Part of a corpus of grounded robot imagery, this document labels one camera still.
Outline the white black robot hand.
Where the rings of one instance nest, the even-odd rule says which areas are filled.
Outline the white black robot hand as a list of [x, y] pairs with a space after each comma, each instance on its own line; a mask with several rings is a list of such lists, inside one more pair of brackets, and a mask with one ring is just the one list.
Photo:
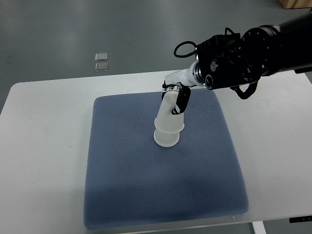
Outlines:
[[190, 68], [173, 72], [165, 77], [162, 85], [161, 98], [164, 98], [167, 92], [177, 91], [178, 96], [171, 113], [173, 115], [182, 114], [189, 102], [191, 95], [190, 88], [195, 86], [203, 87], [204, 82], [201, 76], [199, 60], [196, 60], [191, 64]]

